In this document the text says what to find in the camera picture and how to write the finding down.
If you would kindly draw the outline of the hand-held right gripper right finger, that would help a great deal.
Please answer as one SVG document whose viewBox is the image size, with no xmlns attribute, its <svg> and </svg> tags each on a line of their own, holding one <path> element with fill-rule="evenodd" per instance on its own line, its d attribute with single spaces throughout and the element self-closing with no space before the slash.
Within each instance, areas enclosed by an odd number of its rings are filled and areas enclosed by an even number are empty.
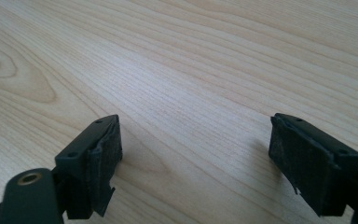
<svg viewBox="0 0 358 224">
<path fill-rule="evenodd" d="M 275 114 L 268 155 L 319 216 L 341 216 L 358 152 L 303 119 Z"/>
</svg>

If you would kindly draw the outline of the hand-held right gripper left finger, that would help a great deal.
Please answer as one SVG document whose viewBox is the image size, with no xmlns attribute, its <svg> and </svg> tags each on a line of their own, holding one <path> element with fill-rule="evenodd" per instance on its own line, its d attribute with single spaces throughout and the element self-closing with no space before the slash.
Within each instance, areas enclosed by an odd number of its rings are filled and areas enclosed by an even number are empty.
<svg viewBox="0 0 358 224">
<path fill-rule="evenodd" d="M 70 219 L 103 216 L 115 188 L 110 181 L 123 157 L 119 116 L 93 121 L 55 157 L 59 208 Z"/>
</svg>

